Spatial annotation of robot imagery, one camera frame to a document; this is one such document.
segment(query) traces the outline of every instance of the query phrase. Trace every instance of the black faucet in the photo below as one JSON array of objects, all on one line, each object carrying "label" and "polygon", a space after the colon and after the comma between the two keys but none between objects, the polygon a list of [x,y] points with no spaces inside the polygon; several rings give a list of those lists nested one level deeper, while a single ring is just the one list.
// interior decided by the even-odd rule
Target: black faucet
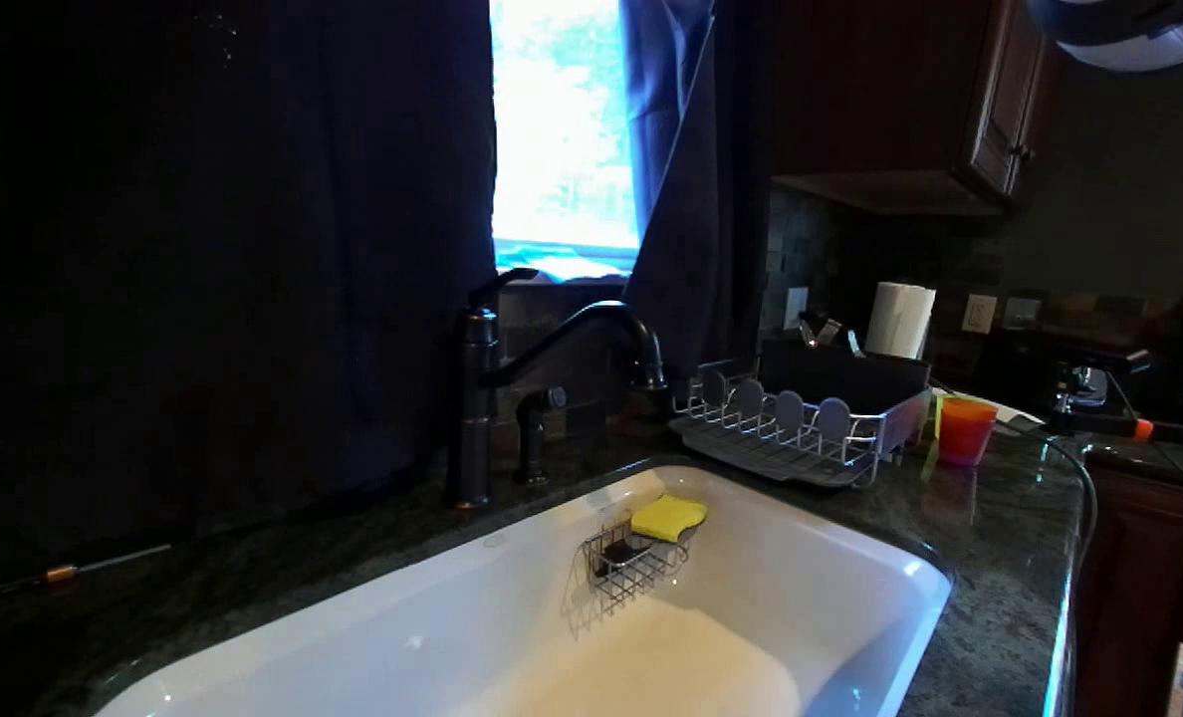
[{"label": "black faucet", "polygon": [[543,342],[533,342],[515,362],[502,362],[502,339],[497,339],[497,314],[489,301],[515,283],[533,281],[538,270],[507,270],[489,289],[472,294],[468,311],[468,335],[461,335],[461,395],[460,395],[460,440],[449,455],[449,501],[460,509],[483,509],[489,501],[489,426],[497,414],[497,391],[522,378],[549,346],[579,335],[587,323],[616,323],[636,351],[636,371],[645,391],[667,391],[667,356],[663,339],[623,302],[623,301],[598,301],[563,321]]}]

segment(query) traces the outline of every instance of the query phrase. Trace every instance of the sponge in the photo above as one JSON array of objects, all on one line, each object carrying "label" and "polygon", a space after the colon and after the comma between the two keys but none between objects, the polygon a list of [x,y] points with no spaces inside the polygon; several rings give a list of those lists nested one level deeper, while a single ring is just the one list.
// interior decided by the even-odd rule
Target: sponge
[{"label": "sponge", "polygon": [[679,544],[685,532],[703,526],[705,513],[705,501],[663,496],[628,513],[628,532],[657,544]]}]

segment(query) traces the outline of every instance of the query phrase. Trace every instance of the wooden cabinet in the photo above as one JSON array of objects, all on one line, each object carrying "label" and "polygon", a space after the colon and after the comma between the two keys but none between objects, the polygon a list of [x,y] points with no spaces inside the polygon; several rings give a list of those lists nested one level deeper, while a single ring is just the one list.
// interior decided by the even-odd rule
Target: wooden cabinet
[{"label": "wooden cabinet", "polygon": [[1100,532],[1076,594],[1076,712],[1153,717],[1183,643],[1183,485],[1092,465]]},{"label": "wooden cabinet", "polygon": [[773,177],[880,217],[995,217],[1036,159],[1053,62],[1024,0],[781,0]]}]

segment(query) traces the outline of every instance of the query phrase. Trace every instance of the sink basin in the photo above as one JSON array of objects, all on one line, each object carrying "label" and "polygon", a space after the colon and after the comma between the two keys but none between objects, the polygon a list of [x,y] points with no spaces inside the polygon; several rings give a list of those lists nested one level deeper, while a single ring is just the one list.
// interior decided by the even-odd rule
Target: sink basin
[{"label": "sink basin", "polygon": [[[683,564],[594,577],[657,496],[711,505]],[[703,465],[653,465],[163,667],[124,712],[895,712],[947,603],[927,564]]]}]

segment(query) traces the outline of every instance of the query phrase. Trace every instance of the granite countertop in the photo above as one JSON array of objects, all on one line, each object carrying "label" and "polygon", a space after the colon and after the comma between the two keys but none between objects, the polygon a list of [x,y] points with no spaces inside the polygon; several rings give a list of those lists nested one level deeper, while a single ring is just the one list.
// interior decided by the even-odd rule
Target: granite countertop
[{"label": "granite countertop", "polygon": [[1127,441],[1127,440],[1102,440],[1102,435],[1078,435],[1078,441],[1092,448],[1088,457],[1100,465],[1183,484],[1178,441]]},{"label": "granite countertop", "polygon": [[[733,477],[908,545],[952,577],[906,712],[1046,712],[1064,684],[1082,513],[1082,484],[1056,448],[1000,435],[976,475],[908,455],[870,492],[837,496]],[[549,485],[497,484],[489,513],[446,509],[444,484],[428,477],[371,505],[171,545],[61,594],[0,594],[0,712],[97,712],[171,658],[587,496],[628,457],[628,448],[553,452]]]}]

